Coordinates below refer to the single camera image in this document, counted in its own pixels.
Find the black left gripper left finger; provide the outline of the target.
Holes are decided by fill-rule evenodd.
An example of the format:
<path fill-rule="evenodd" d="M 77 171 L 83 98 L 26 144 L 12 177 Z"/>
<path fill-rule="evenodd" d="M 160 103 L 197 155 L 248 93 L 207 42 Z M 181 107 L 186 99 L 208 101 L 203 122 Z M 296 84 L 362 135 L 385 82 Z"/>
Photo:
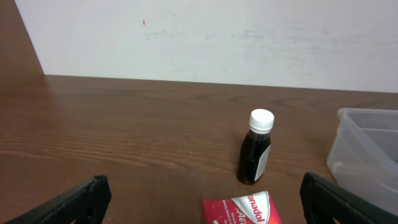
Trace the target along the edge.
<path fill-rule="evenodd" d="M 101 224 L 110 201 L 108 178 L 105 175 L 96 175 L 84 184 L 63 192 L 6 224 Z"/>

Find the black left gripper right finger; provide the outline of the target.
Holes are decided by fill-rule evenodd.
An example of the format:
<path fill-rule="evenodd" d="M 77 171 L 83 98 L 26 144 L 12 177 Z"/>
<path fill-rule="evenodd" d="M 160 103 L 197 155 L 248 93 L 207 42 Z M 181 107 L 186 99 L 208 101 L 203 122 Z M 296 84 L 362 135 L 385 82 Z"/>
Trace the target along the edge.
<path fill-rule="evenodd" d="M 397 224 L 397 216 L 313 172 L 304 174 L 300 187 L 308 224 Z"/>

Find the clear plastic container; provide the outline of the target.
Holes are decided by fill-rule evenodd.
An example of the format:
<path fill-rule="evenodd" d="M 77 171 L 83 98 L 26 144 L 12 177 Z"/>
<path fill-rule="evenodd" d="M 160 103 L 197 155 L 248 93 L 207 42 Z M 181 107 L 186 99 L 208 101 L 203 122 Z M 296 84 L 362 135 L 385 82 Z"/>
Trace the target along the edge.
<path fill-rule="evenodd" d="M 341 108 L 326 164 L 337 184 L 397 215 L 397 111 Z"/>

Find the red Panadol box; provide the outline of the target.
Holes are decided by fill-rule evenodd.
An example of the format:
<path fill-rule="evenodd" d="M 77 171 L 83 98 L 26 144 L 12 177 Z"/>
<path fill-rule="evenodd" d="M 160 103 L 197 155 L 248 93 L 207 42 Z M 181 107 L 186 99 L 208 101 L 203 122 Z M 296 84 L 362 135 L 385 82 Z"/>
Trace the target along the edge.
<path fill-rule="evenodd" d="M 224 200 L 203 200 L 202 223 L 282 224 L 268 191 Z"/>

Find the dark bottle white cap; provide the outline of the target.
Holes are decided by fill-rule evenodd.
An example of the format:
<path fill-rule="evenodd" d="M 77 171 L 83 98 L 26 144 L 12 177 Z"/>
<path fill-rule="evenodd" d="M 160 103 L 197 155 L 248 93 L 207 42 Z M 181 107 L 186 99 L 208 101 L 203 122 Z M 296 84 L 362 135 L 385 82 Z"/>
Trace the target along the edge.
<path fill-rule="evenodd" d="M 237 178 L 246 185 L 255 184 L 263 175 L 271 150 L 274 115 L 255 109 L 249 117 L 249 131 L 241 145 Z"/>

